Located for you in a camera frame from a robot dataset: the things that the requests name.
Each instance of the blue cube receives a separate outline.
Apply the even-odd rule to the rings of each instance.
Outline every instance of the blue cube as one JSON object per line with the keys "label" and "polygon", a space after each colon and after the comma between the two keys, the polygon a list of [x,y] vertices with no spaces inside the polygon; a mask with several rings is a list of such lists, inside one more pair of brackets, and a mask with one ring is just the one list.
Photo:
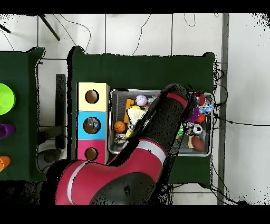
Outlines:
{"label": "blue cube", "polygon": [[107,114],[106,111],[79,111],[78,138],[105,140],[107,138]]}

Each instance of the white stripe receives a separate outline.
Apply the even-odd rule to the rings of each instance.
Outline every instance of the white stripe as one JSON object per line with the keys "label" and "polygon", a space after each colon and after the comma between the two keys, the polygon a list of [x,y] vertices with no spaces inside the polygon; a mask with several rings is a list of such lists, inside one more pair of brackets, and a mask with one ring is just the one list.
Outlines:
{"label": "white stripe", "polygon": [[76,175],[78,174],[78,172],[80,171],[80,169],[83,168],[86,163],[87,162],[84,162],[76,168],[76,170],[72,173],[72,175],[70,177],[69,184],[67,185],[67,197],[68,197],[70,203],[72,203],[72,204],[74,204],[72,202],[72,199],[71,199],[71,189],[72,189],[73,180],[76,177]]}
{"label": "white stripe", "polygon": [[162,164],[166,158],[164,151],[159,146],[157,146],[156,144],[152,142],[140,141],[137,148],[142,148],[144,150],[151,150],[151,153],[153,153],[160,160]]}

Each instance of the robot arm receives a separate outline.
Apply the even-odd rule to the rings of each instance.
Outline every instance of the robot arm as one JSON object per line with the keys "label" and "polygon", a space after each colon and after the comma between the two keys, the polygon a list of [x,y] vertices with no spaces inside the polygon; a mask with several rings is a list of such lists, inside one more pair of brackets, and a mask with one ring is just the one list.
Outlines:
{"label": "robot arm", "polygon": [[[193,102],[185,88],[177,84],[166,87],[108,165],[62,162],[62,170],[52,182],[55,204],[147,204],[180,124],[192,111]],[[41,194],[49,196],[46,190]]]}

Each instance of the cube box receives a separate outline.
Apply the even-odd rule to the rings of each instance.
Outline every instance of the cube box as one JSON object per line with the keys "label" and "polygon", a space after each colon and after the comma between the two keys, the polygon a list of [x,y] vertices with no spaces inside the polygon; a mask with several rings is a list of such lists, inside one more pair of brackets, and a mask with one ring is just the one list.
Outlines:
{"label": "cube box", "polygon": [[[107,111],[108,110],[110,88],[106,83],[79,82],[78,86],[79,86],[78,99],[79,99],[80,111]],[[91,103],[88,102],[89,91],[97,95],[96,101],[91,101]]]}
{"label": "cube box", "polygon": [[[83,123],[87,118],[96,118],[100,129],[95,134],[88,134],[83,129]],[[108,130],[108,112],[104,111],[79,111],[78,115],[78,140],[105,140]]]}
{"label": "cube box", "polygon": [[85,151],[91,147],[98,152],[98,157],[93,162],[106,164],[109,157],[107,140],[78,140],[77,159],[86,160]]}

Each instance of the purple toy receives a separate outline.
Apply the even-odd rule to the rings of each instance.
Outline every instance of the purple toy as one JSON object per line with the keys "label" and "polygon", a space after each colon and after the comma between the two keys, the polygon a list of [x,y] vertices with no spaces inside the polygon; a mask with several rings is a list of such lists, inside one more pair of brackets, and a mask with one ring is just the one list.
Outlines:
{"label": "purple toy", "polygon": [[3,139],[15,132],[15,126],[12,124],[0,124],[0,139]]}
{"label": "purple toy", "polygon": [[193,110],[193,115],[187,120],[188,122],[191,122],[191,123],[195,123],[198,116],[199,116],[199,111],[200,111],[200,108],[199,107],[196,107],[194,110]]}

